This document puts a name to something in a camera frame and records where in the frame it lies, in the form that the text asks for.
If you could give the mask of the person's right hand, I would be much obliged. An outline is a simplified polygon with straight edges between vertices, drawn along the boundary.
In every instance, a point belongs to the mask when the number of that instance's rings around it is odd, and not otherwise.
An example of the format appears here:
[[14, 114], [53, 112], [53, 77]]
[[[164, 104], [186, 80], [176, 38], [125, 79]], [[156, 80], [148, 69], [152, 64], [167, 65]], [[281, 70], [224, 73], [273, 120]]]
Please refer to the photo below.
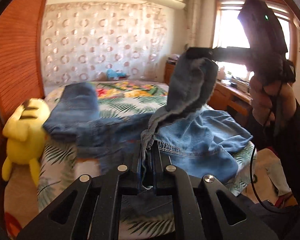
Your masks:
[[263, 86], [258, 77], [250, 79], [253, 117], [262, 126], [278, 124], [283, 129], [296, 111], [296, 98], [290, 83], [274, 81]]

